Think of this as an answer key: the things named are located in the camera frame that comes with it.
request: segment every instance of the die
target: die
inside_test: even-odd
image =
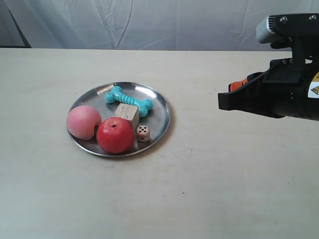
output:
[[[135,130],[140,120],[139,108],[137,106],[131,106],[120,103],[114,112],[115,117],[120,117],[127,120]]]
[[[138,138],[138,142],[147,142],[150,139],[150,128],[145,125],[140,125],[136,129],[136,136]]]

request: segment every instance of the apple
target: apple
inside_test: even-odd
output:
[[[134,143],[133,127],[120,117],[111,117],[103,121],[97,132],[98,145],[107,153],[118,154],[132,147]]]
[[[94,136],[94,128],[102,122],[100,113],[91,106],[72,109],[66,119],[69,132],[76,138],[88,140]]]

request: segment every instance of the robotic arm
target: robotic arm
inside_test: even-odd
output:
[[[256,34],[273,49],[291,48],[292,58],[272,60],[269,70],[230,84],[218,94],[219,109],[319,120],[319,14],[271,15]]]

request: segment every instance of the orange part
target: orange part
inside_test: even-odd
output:
[[[248,82],[247,78],[243,81],[236,81],[231,83],[230,85],[230,92],[232,91],[236,91],[238,88],[242,87],[243,85],[245,85]]]

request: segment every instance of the plate rim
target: plate rim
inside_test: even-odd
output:
[[[167,133],[167,130],[168,130],[168,128],[170,127],[170,123],[171,123],[171,108],[170,108],[170,105],[169,105],[168,100],[167,100],[167,99],[165,98],[165,96],[164,96],[163,94],[161,94],[159,91],[155,90],[154,88],[152,88],[152,87],[150,87],[150,86],[148,86],[148,85],[142,84],[142,83],[130,82],[130,81],[117,81],[117,82],[111,82],[111,83],[99,85],[99,86],[94,87],[94,88],[92,88],[92,89],[86,91],[85,93],[83,93],[80,97],[78,97],[78,99],[77,99],[75,102],[77,102],[84,94],[86,94],[86,93],[88,93],[88,92],[90,92],[90,91],[92,91],[92,90],[94,90],[94,89],[96,89],[96,88],[100,88],[100,87],[107,86],[107,85],[113,85],[113,87],[114,87],[114,86],[116,86],[118,83],[129,83],[129,84],[135,84],[135,85],[144,86],[144,87],[147,87],[147,88],[153,90],[153,91],[156,92],[157,94],[159,94],[159,95],[164,99],[164,101],[165,101],[165,103],[166,103],[166,105],[167,105],[167,109],[168,109],[168,122],[167,122],[167,126],[166,126],[165,130],[163,131],[163,133],[158,137],[158,139],[155,140],[155,141],[153,141],[150,145],[148,145],[148,146],[145,147],[145,148],[142,148],[142,149],[140,149],[140,150],[137,150],[137,151],[131,152],[131,153],[125,153],[125,154],[107,154],[107,155],[105,155],[105,154],[100,154],[100,153],[95,153],[95,152],[93,152],[93,151],[90,151],[90,150],[86,149],[85,147],[83,147],[82,145],[80,145],[80,144],[75,140],[75,137],[70,133],[70,131],[68,130],[68,128],[66,128],[66,129],[67,129],[67,132],[68,132],[68,134],[69,134],[69,136],[70,136],[71,139],[72,139],[72,141],[73,141],[76,145],[78,145],[82,150],[84,150],[84,151],[86,151],[86,152],[88,152],[88,153],[90,153],[90,154],[93,154],[93,155],[96,155],[96,156],[100,156],[100,157],[104,157],[104,158],[123,158],[123,157],[133,156],[133,155],[142,153],[142,152],[144,152],[144,151],[150,149],[151,147],[153,147],[155,144],[157,144],[157,143],[161,140],[161,138]],[[75,102],[71,105],[71,107],[70,107],[68,113],[73,109],[73,106],[74,106]]]

